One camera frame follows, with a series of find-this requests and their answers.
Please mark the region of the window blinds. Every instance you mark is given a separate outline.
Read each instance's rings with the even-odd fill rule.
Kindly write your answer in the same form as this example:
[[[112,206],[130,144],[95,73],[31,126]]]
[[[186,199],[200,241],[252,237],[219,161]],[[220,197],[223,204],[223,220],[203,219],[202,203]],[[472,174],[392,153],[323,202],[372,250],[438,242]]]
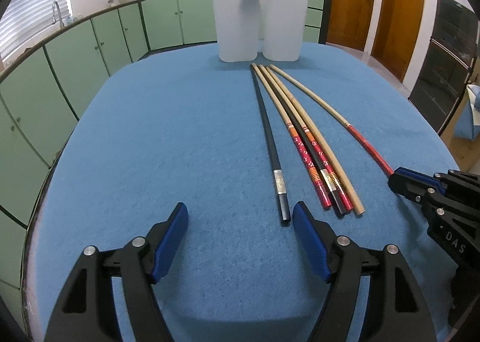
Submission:
[[[1,17],[1,57],[7,58],[20,45],[52,26],[54,0],[12,0]],[[71,16],[69,0],[59,3],[63,21]]]

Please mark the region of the right wooden door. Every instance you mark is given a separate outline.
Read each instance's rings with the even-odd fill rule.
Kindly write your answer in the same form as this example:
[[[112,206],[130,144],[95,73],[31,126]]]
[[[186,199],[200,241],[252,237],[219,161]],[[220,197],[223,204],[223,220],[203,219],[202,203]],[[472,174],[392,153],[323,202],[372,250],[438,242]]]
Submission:
[[[425,0],[382,0],[372,56],[399,81],[413,57]]]

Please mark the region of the orange red patterned chopstick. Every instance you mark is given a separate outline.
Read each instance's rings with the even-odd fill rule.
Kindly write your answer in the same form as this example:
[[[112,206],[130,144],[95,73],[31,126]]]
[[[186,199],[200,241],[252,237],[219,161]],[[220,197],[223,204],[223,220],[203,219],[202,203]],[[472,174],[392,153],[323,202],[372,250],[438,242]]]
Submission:
[[[250,65],[253,67],[255,75],[259,77],[260,81],[264,85],[265,90],[269,94],[270,98],[272,99],[272,102],[275,104],[277,108],[278,113],[280,114],[283,122],[285,123],[286,128],[295,144],[295,147],[298,150],[298,154],[301,157],[302,161],[304,162],[304,166],[308,171],[310,179],[312,180],[312,184],[315,187],[316,193],[320,200],[320,204],[324,209],[329,209],[329,207],[332,206],[332,202],[328,196],[325,186],[323,185],[323,182],[320,179],[320,175],[318,174],[312,162],[311,157],[309,156],[306,148],[304,147],[302,140],[298,135],[298,132],[296,131],[292,121],[290,120],[290,117],[288,116],[287,112],[283,108],[281,101],[277,98],[273,89],[270,87],[269,83],[267,82],[267,79],[264,77],[264,75],[260,71],[259,67],[255,63],[251,63]]]

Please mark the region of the plain bamboo chopstick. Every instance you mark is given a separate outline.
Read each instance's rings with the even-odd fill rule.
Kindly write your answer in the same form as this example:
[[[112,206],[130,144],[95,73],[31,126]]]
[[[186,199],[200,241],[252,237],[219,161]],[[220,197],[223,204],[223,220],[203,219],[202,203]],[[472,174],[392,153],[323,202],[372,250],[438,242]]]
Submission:
[[[360,198],[357,195],[354,187],[352,186],[352,183],[350,182],[350,180],[347,177],[345,171],[343,170],[342,166],[340,165],[339,161],[337,160],[337,157],[335,156],[333,150],[330,148],[326,139],[320,133],[319,129],[317,128],[317,126],[315,125],[315,123],[311,119],[311,117],[308,115],[308,113],[304,109],[304,107],[301,106],[301,104],[295,98],[293,93],[285,86],[285,84],[277,76],[277,74],[280,74],[283,78],[287,78],[288,74],[286,74],[284,71],[280,70],[278,67],[275,67],[275,65],[268,65],[267,70],[270,72],[272,77],[276,80],[279,87],[287,95],[287,97],[289,98],[289,101],[293,104],[293,106],[298,111],[301,118],[306,123],[309,130],[314,135],[316,141],[318,142],[318,144],[322,148],[324,154],[326,154],[330,165],[333,167],[339,181],[343,185],[343,189],[346,191],[347,195],[349,196],[350,201],[353,204],[355,214],[357,216],[362,215],[365,212],[365,208],[364,208],[362,202],[360,201]]]

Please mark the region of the blue table mat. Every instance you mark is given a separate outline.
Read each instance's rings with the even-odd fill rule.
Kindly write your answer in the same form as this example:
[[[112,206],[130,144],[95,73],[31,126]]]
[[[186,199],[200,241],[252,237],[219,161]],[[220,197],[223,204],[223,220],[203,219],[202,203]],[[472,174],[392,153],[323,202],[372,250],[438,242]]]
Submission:
[[[175,341],[306,341],[329,286],[312,273],[293,227],[281,226],[248,62],[224,63],[216,44],[152,55],[108,79],[76,126],[51,179],[30,257],[32,334],[43,341],[68,274],[88,245],[123,247],[178,202],[189,226],[154,293]],[[456,169],[415,107],[363,62],[305,44],[278,67],[341,113],[392,168]],[[396,244],[428,302],[437,338],[450,332],[455,263],[426,234],[418,205],[391,192],[358,142],[291,86],[365,207],[324,211],[276,108],[265,95],[289,205],[358,245]]]

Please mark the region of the black oven cabinet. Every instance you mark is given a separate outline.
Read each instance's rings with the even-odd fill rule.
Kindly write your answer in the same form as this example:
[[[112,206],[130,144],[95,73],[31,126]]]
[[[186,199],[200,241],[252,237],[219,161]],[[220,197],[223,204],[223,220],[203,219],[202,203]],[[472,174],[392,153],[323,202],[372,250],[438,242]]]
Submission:
[[[477,54],[479,20],[455,0],[437,0],[433,33],[410,102],[442,133],[460,102]]]

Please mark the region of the white twin utensil holder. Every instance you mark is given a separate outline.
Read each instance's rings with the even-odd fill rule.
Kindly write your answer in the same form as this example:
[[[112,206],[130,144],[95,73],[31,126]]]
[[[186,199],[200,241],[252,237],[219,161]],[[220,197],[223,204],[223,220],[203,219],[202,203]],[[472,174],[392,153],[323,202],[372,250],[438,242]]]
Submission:
[[[260,0],[256,18],[240,14],[240,0],[212,3],[222,62],[252,62],[259,53],[274,62],[299,59],[308,0]]]

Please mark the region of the blue cloth pile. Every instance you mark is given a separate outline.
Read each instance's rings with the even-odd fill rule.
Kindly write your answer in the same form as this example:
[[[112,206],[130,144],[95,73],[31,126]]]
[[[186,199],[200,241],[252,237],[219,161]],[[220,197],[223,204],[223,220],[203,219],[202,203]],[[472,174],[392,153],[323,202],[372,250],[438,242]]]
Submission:
[[[469,84],[466,88],[467,103],[463,109],[456,126],[454,136],[469,141],[474,141],[479,136],[479,85]]]

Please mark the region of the chrome sink faucet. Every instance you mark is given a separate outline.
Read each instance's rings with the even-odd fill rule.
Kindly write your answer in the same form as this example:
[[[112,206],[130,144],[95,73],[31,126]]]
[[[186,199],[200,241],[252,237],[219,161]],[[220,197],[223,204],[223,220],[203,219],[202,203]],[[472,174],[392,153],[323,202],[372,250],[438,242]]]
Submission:
[[[58,24],[60,28],[65,27],[60,6],[56,0],[52,2],[52,24]]]

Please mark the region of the green lower kitchen cabinets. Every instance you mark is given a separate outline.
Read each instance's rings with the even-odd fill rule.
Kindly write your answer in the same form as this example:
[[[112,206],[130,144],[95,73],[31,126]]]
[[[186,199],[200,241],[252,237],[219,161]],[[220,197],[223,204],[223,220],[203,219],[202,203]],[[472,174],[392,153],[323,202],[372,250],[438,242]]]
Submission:
[[[16,321],[26,228],[50,164],[36,251],[42,319],[84,246],[123,244],[178,202],[191,224],[158,290],[169,318],[298,322],[318,306],[279,222],[247,64],[207,44],[110,73],[86,21],[1,86],[18,89],[1,103],[1,298]]]

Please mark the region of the red handled bamboo chopstick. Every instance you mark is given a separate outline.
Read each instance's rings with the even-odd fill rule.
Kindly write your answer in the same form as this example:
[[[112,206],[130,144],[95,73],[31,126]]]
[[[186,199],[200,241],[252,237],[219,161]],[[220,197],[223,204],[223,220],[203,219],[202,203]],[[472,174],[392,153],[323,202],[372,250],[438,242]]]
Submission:
[[[287,74],[284,70],[281,70],[275,65],[270,65],[269,68],[275,72],[276,74],[281,75],[282,78],[287,80],[288,82],[292,83],[295,85],[295,87],[298,87],[302,92],[307,94],[311,99],[313,99],[316,103],[318,103],[324,110],[326,110],[333,118],[335,118],[339,123],[343,125],[344,128],[346,128],[349,133],[357,140],[357,142],[364,148],[364,150],[371,156],[372,159],[379,165],[384,172],[384,174],[387,177],[390,177],[393,173],[394,170],[391,168],[391,166],[386,162],[386,160],[381,156],[381,154],[374,148],[374,146],[371,145],[368,140],[366,140],[363,135],[358,132],[357,129],[352,126],[351,123],[349,123],[348,120],[346,120],[345,117],[343,117],[335,108],[333,108],[331,105],[329,105],[325,100],[320,98],[315,92],[304,86],[300,81],[297,79],[293,78],[289,74]]]

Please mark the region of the black chopstick silver band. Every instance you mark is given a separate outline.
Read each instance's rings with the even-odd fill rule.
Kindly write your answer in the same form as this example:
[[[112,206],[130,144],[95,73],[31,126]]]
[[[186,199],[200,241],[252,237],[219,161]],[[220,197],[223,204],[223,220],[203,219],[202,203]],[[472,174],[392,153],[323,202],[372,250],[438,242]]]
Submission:
[[[285,185],[285,180],[281,170],[281,163],[279,160],[277,146],[272,134],[272,128],[269,121],[269,116],[265,108],[264,99],[260,91],[259,78],[256,75],[256,71],[253,65],[250,65],[250,72],[252,77],[252,82],[254,85],[256,100],[259,107],[259,115],[262,121],[262,126],[264,129],[264,139],[267,145],[268,158],[272,171],[272,178],[275,187],[275,193],[277,197],[277,205],[279,218],[282,226],[287,226],[291,221],[289,202],[287,198],[287,188]]]

